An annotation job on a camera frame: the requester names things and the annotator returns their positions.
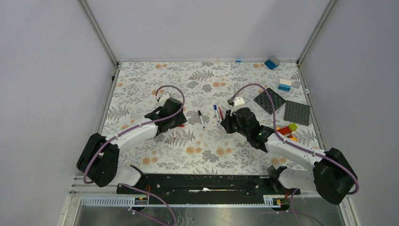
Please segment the orange red pen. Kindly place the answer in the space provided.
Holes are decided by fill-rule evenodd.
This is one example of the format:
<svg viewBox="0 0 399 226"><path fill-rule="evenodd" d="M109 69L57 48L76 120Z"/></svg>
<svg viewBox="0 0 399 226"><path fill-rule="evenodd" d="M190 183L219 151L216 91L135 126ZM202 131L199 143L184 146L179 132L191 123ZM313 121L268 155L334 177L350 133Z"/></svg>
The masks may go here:
<svg viewBox="0 0 399 226"><path fill-rule="evenodd" d="M221 107L218 107L218 111L219 111L219 114L220 114L220 119L222 121L224 119L224 117L223 117L223 112L222 112Z"/></svg>

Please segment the white marker black tip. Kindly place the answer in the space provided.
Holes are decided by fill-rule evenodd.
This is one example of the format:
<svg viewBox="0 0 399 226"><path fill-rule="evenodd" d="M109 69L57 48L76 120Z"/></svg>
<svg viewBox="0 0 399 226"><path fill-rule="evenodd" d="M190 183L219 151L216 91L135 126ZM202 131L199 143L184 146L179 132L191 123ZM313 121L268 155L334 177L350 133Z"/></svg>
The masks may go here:
<svg viewBox="0 0 399 226"><path fill-rule="evenodd" d="M202 127L205 128L205 123L203 121L202 113L201 113L200 110L198 110L198 116L200 118L200 122L201 122Z"/></svg>

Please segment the white marker blue end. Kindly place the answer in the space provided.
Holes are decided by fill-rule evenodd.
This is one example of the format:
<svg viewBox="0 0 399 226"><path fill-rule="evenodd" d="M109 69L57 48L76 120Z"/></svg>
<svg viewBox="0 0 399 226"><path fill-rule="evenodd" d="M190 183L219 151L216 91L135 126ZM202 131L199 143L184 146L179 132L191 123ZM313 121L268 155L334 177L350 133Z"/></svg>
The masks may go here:
<svg viewBox="0 0 399 226"><path fill-rule="evenodd" d="M214 108L214 111L215 111L216 120L217 120L217 122L220 122L217 106L214 104L213 108Z"/></svg>

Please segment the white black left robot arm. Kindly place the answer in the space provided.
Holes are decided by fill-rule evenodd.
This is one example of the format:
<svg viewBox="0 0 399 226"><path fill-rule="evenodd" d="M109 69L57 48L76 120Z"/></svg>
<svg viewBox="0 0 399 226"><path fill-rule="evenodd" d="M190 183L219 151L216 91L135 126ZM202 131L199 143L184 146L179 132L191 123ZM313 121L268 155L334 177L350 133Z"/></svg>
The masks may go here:
<svg viewBox="0 0 399 226"><path fill-rule="evenodd" d="M119 158L141 142L186 123L183 103L169 97L160 101L160 106L146 114L141 124L125 129L112 138L99 133L91 135L80 155L76 167L86 175L86 183L98 187L127 184L132 192L145 190L146 181L142 172L133 166L124 166Z"/></svg>

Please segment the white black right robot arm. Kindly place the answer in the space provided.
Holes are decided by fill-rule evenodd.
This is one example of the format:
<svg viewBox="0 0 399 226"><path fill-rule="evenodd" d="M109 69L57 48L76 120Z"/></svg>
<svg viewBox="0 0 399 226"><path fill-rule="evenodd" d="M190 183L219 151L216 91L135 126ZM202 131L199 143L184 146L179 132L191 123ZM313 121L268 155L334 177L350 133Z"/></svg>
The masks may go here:
<svg viewBox="0 0 399 226"><path fill-rule="evenodd" d="M226 133L243 135L251 146L266 153L279 155L303 170L284 169L270 180L270 188L281 194L288 188L318 193L324 200L338 205L350 194L359 191L358 177L343 153L306 147L283 136L270 127L261 125L248 107L235 112L228 110L221 126Z"/></svg>

